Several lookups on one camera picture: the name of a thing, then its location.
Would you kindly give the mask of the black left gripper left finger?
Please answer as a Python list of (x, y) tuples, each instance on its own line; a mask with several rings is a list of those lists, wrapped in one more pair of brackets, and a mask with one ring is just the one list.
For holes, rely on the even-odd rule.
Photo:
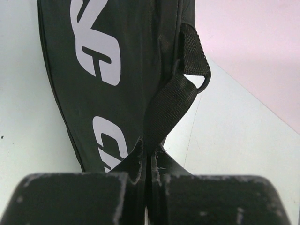
[(36, 173), (7, 206), (9, 225), (142, 225), (146, 154), (140, 138), (110, 172)]

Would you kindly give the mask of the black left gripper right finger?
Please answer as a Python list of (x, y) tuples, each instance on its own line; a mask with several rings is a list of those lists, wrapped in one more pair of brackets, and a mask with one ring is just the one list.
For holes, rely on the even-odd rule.
[(151, 156), (150, 224), (288, 225), (274, 186), (264, 177), (192, 175), (162, 147)]

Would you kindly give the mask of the black Crossway racket bag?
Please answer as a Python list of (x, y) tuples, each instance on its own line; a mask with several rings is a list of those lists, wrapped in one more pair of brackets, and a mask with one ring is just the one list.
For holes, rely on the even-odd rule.
[(40, 0), (55, 101), (84, 172), (110, 172), (140, 138), (161, 144), (211, 71), (193, 0)]

